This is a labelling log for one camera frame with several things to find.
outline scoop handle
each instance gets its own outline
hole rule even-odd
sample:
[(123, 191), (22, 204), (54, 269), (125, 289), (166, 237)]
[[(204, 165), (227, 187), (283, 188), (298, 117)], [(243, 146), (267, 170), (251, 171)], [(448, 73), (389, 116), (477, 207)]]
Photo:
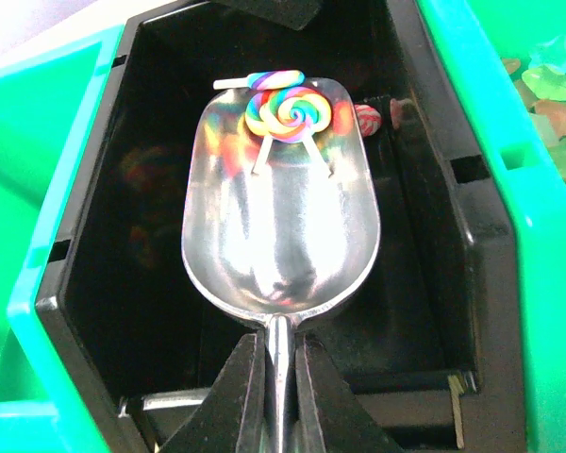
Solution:
[(276, 314), (266, 327), (267, 412), (271, 453), (288, 453), (291, 438), (292, 361), (295, 353), (291, 320)]

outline rainbow swirl lollipop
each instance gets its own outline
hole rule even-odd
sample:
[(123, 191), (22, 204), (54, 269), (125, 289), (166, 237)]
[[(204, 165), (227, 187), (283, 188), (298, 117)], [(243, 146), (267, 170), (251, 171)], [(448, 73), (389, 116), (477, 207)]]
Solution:
[(307, 87), (259, 92), (247, 105), (245, 123), (256, 135), (263, 137), (253, 172), (259, 174), (266, 163), (273, 140), (283, 143), (302, 142), (310, 157), (331, 171), (312, 139), (331, 123), (331, 106), (318, 92)]
[(242, 78), (226, 78), (214, 81), (214, 90), (227, 88), (244, 88), (252, 90), (279, 90), (281, 88), (295, 87), (304, 83), (304, 74), (301, 71), (269, 71), (267, 73), (252, 73)]

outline metal scoop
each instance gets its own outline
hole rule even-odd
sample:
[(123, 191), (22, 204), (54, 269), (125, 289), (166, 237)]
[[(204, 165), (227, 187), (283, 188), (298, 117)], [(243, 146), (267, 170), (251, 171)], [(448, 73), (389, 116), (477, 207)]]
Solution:
[(279, 142), (253, 174), (262, 139), (247, 129), (243, 113), (255, 92), (228, 90), (199, 122), (182, 224), (182, 258), (199, 292), (241, 322), (266, 328), (272, 365), (266, 419), (274, 453), (286, 452), (291, 431), (294, 332), (358, 288), (380, 235), (350, 96), (329, 79), (305, 85), (334, 111), (333, 124), (313, 136), (331, 176), (302, 143)]

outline lollipop stick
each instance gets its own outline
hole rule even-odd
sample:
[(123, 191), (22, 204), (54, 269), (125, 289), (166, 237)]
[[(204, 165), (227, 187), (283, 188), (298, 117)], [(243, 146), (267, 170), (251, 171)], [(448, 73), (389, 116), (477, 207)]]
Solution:
[(319, 148), (317, 147), (317, 143), (314, 142), (312, 135), (307, 134), (302, 140), (302, 143), (304, 144), (306, 150), (308, 151), (308, 155), (310, 156), (312, 161), (318, 163), (319, 166), (322, 166), (326, 171), (327, 175), (330, 176), (331, 170), (329, 169), (329, 166), (323, 159), (323, 156), (321, 156), (321, 151), (319, 151)]
[(215, 80), (213, 87), (214, 90), (226, 90), (228, 88), (245, 88), (247, 87), (247, 77), (225, 78), (223, 80)]
[(266, 134), (264, 136), (264, 139), (262, 139), (262, 145), (260, 146), (258, 157), (256, 158), (256, 163), (254, 164), (254, 169), (252, 170), (252, 173), (259, 175), (260, 172), (264, 169), (264, 165), (266, 165), (266, 159), (268, 158), (268, 154), (271, 151), (272, 145), (273, 145), (273, 136), (270, 134)]

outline black plastic compartment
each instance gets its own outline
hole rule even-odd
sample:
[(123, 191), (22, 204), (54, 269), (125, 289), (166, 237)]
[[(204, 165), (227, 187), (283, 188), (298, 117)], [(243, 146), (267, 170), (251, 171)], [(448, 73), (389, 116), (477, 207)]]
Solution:
[[(113, 66), (36, 305), (113, 451), (147, 451), (123, 398), (208, 387), (246, 332), (182, 265), (186, 178), (211, 82), (283, 68), (386, 116), (365, 140), (378, 261), (317, 331), (344, 378), (407, 449), (525, 450), (513, 229), (412, 1), (325, 1), (302, 31), (177, 2), (132, 19)], [(397, 132), (391, 96), (411, 101)]]

